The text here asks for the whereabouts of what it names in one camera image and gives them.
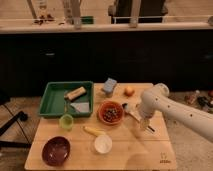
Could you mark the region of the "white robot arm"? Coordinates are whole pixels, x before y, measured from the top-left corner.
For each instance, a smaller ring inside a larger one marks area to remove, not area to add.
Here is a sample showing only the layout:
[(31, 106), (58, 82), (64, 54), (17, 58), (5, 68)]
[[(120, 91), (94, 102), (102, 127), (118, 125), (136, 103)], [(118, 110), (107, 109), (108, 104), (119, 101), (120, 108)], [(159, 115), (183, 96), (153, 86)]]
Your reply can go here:
[(151, 119), (155, 111), (160, 111), (213, 143), (213, 115), (171, 100), (165, 84), (144, 90), (140, 98), (138, 112), (143, 119)]

